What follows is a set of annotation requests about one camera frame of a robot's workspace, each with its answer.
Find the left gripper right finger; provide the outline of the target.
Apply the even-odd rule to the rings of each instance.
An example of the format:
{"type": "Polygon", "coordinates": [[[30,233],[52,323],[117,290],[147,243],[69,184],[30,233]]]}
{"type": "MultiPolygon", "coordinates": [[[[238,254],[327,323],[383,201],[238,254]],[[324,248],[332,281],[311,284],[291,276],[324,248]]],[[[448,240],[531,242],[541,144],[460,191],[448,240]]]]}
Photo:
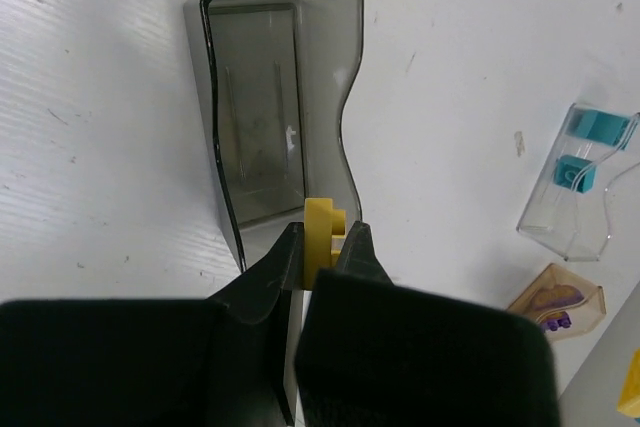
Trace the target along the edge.
{"type": "Polygon", "coordinates": [[[554,359],[532,321],[395,285],[369,225],[321,271],[295,372],[309,426],[556,426],[554,359]]]}

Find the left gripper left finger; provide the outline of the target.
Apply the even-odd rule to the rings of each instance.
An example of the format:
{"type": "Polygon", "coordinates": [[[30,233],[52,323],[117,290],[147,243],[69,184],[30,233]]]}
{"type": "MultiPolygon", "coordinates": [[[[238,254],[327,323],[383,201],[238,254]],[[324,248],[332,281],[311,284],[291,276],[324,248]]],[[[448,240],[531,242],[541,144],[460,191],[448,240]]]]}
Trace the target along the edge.
{"type": "Polygon", "coordinates": [[[291,426],[304,228],[207,298],[1,306],[5,426],[291,426]]]}

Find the yellow lego pieces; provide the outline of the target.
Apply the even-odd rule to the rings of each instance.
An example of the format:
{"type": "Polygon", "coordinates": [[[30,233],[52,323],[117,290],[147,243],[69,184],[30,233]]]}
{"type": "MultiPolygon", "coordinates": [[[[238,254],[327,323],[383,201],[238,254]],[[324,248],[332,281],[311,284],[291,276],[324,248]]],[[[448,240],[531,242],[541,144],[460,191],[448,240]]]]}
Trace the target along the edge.
{"type": "Polygon", "coordinates": [[[333,269],[341,253],[335,240],[346,238],[346,211],[336,209],[331,198],[307,198],[304,204],[303,287],[313,289],[322,269],[333,269]]]}

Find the purple rounded printed lego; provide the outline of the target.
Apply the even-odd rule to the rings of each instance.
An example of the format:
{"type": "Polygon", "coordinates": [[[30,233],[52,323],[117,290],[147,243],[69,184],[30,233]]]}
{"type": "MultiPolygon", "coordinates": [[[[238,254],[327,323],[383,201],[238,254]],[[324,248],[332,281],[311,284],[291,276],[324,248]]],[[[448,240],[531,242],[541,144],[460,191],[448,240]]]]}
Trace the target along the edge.
{"type": "Polygon", "coordinates": [[[530,308],[542,311],[578,305],[583,301],[584,295],[575,286],[556,284],[551,288],[540,288],[531,298],[530,308]]]}

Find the purple lego brick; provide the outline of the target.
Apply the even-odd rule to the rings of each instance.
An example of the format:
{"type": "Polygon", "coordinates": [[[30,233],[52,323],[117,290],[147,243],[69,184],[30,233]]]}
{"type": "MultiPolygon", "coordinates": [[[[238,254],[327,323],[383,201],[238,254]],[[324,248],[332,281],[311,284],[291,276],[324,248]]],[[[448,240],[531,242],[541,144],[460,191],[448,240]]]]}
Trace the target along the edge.
{"type": "Polygon", "coordinates": [[[543,317],[539,325],[544,332],[556,332],[562,329],[570,329],[572,327],[572,321],[566,311],[559,311],[543,317]]]}

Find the yellow curved lego piece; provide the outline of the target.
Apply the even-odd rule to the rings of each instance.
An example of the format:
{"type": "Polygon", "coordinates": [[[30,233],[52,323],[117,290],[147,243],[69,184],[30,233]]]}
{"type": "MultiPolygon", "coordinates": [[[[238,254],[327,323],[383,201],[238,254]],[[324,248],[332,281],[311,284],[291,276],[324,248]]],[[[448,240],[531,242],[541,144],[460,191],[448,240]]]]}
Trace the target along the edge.
{"type": "Polygon", "coordinates": [[[639,422],[640,418],[640,350],[631,360],[627,376],[617,403],[617,411],[639,422]]]}

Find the small teal lego brick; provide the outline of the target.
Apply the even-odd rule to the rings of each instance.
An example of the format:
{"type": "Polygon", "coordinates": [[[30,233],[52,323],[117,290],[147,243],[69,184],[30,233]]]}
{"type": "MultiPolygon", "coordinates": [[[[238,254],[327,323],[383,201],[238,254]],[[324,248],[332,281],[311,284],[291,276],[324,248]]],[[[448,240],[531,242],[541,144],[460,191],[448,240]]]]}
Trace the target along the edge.
{"type": "Polygon", "coordinates": [[[584,194],[593,188],[596,167],[584,158],[563,155],[557,159],[553,174],[556,186],[584,194]]]}

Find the amber translucent container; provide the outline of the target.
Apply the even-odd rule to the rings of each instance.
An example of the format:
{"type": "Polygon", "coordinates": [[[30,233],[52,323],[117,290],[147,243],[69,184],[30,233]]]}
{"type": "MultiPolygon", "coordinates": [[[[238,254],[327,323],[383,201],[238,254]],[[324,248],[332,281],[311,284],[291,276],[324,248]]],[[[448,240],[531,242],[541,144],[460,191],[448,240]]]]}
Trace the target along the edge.
{"type": "Polygon", "coordinates": [[[606,316],[606,304],[601,286],[551,263],[507,311],[535,323],[549,342],[557,342],[591,332],[606,316]]]}

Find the clear plastic container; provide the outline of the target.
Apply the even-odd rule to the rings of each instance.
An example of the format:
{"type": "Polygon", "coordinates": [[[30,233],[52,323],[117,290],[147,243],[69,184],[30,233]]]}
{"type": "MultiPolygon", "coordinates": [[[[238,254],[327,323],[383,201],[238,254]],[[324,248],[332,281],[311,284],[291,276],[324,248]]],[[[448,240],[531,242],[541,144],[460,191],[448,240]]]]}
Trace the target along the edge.
{"type": "Polygon", "coordinates": [[[516,230],[569,262],[600,260],[614,186],[639,170],[639,115],[572,104],[516,230]]]}

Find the grey translucent container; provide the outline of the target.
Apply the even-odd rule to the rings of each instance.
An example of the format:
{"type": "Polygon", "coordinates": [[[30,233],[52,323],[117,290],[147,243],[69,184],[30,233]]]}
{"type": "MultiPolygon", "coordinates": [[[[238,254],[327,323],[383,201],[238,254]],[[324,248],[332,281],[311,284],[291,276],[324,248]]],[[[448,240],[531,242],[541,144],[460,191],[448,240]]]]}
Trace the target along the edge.
{"type": "Polygon", "coordinates": [[[216,194],[240,269],[305,201],[362,217],[344,109],[364,53],[364,0],[188,0],[184,18],[216,194]]]}

